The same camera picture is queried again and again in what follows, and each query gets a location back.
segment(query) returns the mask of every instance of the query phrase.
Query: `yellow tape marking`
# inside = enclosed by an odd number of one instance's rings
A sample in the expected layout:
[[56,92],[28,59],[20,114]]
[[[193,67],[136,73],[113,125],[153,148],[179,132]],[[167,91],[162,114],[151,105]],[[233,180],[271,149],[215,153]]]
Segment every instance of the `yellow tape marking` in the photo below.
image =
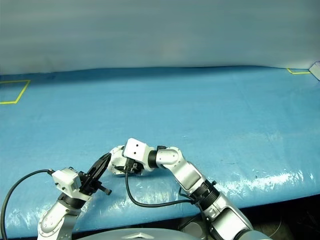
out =
[[293,75],[297,75],[297,74],[310,74],[311,72],[309,71],[291,71],[289,68],[287,68],[288,72],[293,74]]
[[18,97],[14,101],[0,101],[0,104],[16,104],[19,102],[21,96],[24,94],[25,90],[27,89],[31,80],[14,80],[14,81],[0,81],[0,84],[11,84],[11,83],[23,83],[26,82],[24,87],[22,88],[21,92],[19,93]]

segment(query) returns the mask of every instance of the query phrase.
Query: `gray backdrop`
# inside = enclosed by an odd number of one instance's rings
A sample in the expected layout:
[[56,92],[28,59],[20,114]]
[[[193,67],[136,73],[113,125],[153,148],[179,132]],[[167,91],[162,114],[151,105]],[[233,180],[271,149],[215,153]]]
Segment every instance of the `gray backdrop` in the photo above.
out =
[[1,0],[0,73],[320,60],[320,0]]

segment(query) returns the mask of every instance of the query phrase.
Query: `blue tablecloth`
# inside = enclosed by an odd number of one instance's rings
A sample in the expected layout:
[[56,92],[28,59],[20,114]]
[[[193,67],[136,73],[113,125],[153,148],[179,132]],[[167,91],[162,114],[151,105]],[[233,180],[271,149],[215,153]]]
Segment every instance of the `blue tablecloth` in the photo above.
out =
[[[239,208],[320,193],[320,82],[312,74],[213,67],[1,77],[17,80],[30,80],[19,101],[0,105],[1,202],[25,174],[69,166],[85,172],[130,137],[179,147]],[[14,100],[24,86],[0,82],[0,102]],[[75,232],[198,212],[187,203],[141,208],[127,197],[123,177],[106,172],[101,181],[112,194],[93,196]],[[178,198],[179,186],[166,170],[129,183],[141,202]],[[19,185],[7,207],[8,236],[36,236],[41,214],[59,194],[44,173]]]

